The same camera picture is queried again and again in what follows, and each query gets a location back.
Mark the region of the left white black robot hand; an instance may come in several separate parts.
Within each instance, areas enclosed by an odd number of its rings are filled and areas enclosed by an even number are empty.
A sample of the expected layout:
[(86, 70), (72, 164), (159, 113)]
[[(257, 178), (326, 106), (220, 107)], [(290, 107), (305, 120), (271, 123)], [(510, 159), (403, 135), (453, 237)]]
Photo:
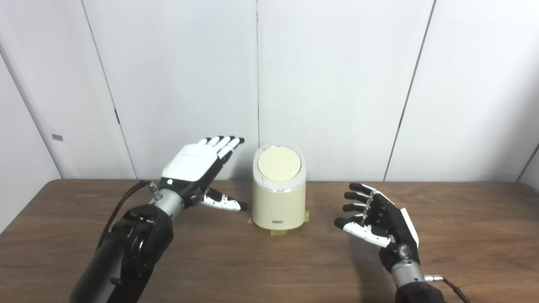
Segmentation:
[(246, 211), (247, 203), (210, 188), (236, 148), (244, 142), (242, 137), (216, 136), (184, 146), (162, 171), (158, 188), (164, 202), (157, 202), (157, 206), (162, 209), (170, 206), (170, 213), (174, 214), (197, 205)]

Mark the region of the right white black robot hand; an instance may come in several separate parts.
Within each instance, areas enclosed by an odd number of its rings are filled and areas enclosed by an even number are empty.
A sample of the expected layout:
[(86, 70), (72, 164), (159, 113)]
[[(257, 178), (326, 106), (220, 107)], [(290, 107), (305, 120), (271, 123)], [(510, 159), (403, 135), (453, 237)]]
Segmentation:
[(419, 236), (405, 208), (397, 207), (385, 194), (362, 183), (350, 183), (344, 198), (350, 218), (337, 217), (334, 225), (367, 243), (378, 246), (382, 266), (392, 272), (399, 262), (420, 265)]

